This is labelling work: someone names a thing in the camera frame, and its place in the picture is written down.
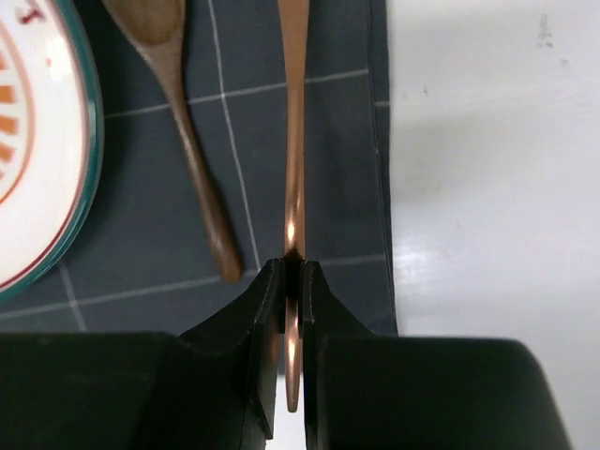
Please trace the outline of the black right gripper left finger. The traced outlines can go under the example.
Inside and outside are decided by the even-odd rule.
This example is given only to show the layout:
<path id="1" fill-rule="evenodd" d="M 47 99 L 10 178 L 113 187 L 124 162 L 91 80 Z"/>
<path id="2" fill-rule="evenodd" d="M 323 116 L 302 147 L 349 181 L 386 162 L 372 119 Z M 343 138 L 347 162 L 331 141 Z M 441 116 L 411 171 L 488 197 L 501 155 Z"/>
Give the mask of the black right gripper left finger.
<path id="1" fill-rule="evenodd" d="M 273 435 L 282 260 L 180 336 L 4 334 L 5 449 L 262 449 Z"/>

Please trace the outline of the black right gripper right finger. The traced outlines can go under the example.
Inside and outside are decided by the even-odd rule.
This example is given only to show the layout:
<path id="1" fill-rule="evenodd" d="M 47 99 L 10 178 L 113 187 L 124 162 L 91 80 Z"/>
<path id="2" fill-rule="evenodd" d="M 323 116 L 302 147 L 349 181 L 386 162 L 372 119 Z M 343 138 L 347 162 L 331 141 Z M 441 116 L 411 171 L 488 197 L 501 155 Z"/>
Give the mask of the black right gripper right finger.
<path id="1" fill-rule="evenodd" d="M 511 339 L 384 337 L 332 294 L 300 288 L 310 449 L 566 449 L 545 374 Z"/>

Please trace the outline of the dark grey checked cloth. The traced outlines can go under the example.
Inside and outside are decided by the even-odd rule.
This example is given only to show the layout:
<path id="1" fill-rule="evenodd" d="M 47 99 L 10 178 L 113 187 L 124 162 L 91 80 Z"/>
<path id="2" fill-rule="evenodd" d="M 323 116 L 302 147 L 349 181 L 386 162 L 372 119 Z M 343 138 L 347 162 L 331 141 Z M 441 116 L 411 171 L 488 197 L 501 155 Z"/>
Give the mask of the dark grey checked cloth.
<path id="1" fill-rule="evenodd" d="M 181 142 L 156 80 L 99 1 L 76 5 L 97 62 L 105 153 L 97 196 L 64 259 L 1 306 L 16 331 L 179 334 L 283 252 L 286 92 L 273 1 L 191 1 L 185 70 L 193 122 L 245 273 L 222 282 Z M 382 1 L 310 5 L 307 255 L 368 328 L 397 331 L 391 276 L 389 98 Z"/>

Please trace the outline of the white plate with orange pattern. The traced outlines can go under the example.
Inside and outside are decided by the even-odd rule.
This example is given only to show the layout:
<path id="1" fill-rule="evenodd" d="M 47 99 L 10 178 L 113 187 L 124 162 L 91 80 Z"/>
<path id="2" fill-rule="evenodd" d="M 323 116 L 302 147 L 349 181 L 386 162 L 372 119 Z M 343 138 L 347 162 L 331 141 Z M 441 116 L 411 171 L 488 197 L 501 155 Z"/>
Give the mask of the white plate with orange pattern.
<path id="1" fill-rule="evenodd" d="M 1 4 L 1 298 L 65 254 L 94 200 L 102 95 L 71 1 Z"/>

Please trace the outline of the dark wooden spoon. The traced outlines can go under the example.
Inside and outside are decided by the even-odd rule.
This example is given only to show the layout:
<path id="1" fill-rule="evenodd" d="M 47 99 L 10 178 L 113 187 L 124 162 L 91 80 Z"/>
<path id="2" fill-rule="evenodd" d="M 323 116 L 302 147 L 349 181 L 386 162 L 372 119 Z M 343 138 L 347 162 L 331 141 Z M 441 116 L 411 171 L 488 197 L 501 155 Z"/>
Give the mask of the dark wooden spoon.
<path id="1" fill-rule="evenodd" d="M 243 272 L 228 215 L 190 119 L 182 77 L 185 1 L 105 1 L 112 19 L 150 67 L 172 109 L 194 184 L 209 247 L 223 281 Z"/>

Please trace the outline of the copper knife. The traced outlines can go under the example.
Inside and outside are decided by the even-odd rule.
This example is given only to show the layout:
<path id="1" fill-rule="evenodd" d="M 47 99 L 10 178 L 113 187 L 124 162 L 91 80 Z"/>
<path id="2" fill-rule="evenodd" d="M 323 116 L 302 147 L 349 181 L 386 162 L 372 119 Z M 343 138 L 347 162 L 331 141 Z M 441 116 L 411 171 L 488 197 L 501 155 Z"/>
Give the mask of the copper knife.
<path id="1" fill-rule="evenodd" d="M 284 208 L 286 303 L 284 323 L 285 386 L 288 411 L 297 411 L 302 373 L 300 336 L 301 261 L 306 256 L 305 78 L 309 2 L 277 2 L 287 87 L 287 151 Z"/>

